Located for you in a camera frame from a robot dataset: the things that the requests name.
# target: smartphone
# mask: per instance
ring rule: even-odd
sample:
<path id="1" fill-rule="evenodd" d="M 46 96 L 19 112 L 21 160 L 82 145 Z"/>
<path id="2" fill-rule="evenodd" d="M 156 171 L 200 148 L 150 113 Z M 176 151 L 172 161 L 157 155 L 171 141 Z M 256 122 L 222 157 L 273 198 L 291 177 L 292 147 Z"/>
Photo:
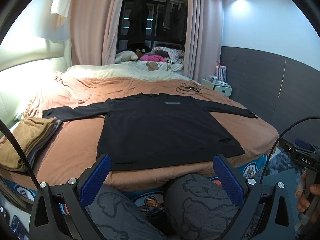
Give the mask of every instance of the smartphone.
<path id="1" fill-rule="evenodd" d="M 0 207 L 0 213 L 3 215 L 4 220 L 9 224 L 10 216 L 7 210 L 3 206 Z"/>
<path id="2" fill-rule="evenodd" d="M 19 240 L 29 240 L 28 231 L 16 215 L 12 218 L 11 229 L 18 236 Z"/>

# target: black sweatshirt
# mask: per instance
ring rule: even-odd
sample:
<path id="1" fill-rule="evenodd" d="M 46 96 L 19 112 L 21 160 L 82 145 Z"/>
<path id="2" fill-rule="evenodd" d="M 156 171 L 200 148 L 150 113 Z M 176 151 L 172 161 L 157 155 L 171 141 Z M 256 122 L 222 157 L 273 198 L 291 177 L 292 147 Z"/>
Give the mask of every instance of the black sweatshirt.
<path id="1" fill-rule="evenodd" d="M 43 118 L 79 120 L 105 114 L 97 157 L 111 157 L 113 171 L 141 170 L 211 161 L 244 154 L 233 136 L 209 113 L 257 118 L 250 110 L 191 96 L 138 94 L 105 102 L 62 106 Z"/>

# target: gray pants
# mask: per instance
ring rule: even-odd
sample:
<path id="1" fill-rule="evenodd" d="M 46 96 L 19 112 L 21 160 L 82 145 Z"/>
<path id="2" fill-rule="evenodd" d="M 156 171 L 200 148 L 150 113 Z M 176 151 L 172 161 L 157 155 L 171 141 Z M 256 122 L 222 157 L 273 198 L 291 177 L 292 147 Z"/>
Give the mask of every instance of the gray pants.
<path id="1" fill-rule="evenodd" d="M 188 174 L 170 182 L 164 205 L 173 229 L 180 239 L 186 240 L 218 238 L 238 210 L 223 188 L 199 174 Z M 171 239 L 112 187 L 103 186 L 86 209 L 107 240 Z"/>

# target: pink curtain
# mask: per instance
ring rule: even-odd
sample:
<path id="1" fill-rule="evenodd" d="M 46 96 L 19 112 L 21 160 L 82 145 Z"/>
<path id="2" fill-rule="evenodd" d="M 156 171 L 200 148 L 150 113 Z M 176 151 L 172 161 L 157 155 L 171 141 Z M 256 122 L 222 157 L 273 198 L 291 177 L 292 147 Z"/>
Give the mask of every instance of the pink curtain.
<path id="1" fill-rule="evenodd" d="M 73 0 L 72 65 L 115 63 L 122 0 Z"/>
<path id="2" fill-rule="evenodd" d="M 222 0 L 188 0 L 184 75 L 200 82 L 214 74 L 222 42 Z"/>

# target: nightstand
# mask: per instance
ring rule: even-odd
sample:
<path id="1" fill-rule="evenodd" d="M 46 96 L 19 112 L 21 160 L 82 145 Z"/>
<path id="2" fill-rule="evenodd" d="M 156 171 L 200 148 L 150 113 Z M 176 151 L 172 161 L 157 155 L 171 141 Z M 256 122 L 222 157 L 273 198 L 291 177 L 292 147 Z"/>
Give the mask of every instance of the nightstand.
<path id="1" fill-rule="evenodd" d="M 204 78 L 201 80 L 201 85 L 213 89 L 227 98 L 229 98 L 232 92 L 232 87 L 230 85 L 225 85 L 222 83 L 212 83 Z"/>

